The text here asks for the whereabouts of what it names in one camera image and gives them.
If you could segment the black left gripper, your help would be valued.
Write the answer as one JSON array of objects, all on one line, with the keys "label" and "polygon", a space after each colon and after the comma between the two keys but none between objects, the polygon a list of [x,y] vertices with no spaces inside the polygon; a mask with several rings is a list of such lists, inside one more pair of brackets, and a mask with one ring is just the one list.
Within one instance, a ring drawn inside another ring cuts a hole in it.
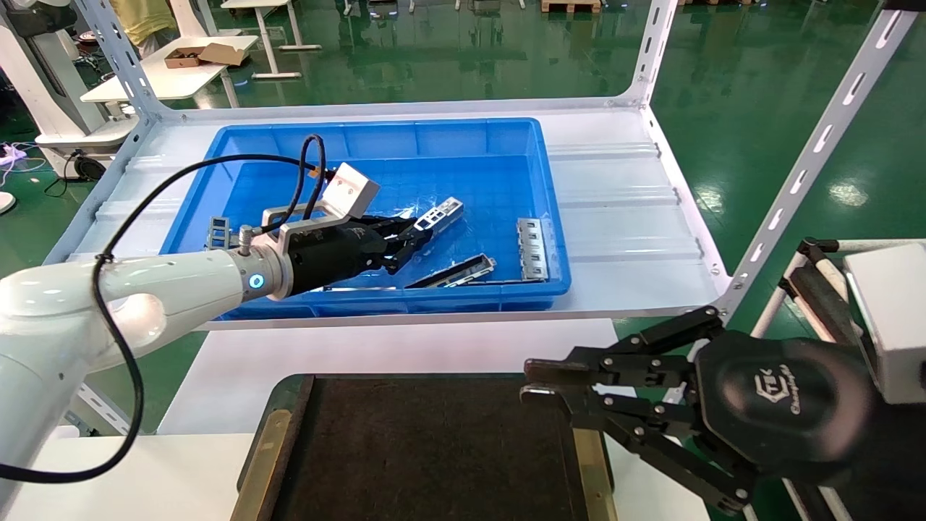
[{"label": "black left gripper", "polygon": [[286,296],[383,269],[394,276],[431,238],[413,218],[363,216],[359,221],[291,234],[286,257],[292,281]]}]

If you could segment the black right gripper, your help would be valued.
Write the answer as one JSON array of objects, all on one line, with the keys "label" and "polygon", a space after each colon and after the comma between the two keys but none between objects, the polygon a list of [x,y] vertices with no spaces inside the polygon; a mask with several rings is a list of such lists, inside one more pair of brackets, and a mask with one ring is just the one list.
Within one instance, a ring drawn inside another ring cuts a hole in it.
[{"label": "black right gripper", "polygon": [[[705,306],[609,347],[524,363],[530,383],[551,386],[678,388],[697,372],[699,409],[546,386],[523,386],[520,402],[609,436],[728,515],[751,504],[757,471],[817,484],[849,477],[880,404],[866,363],[825,341],[724,330]],[[709,339],[694,363],[672,353]]]}]

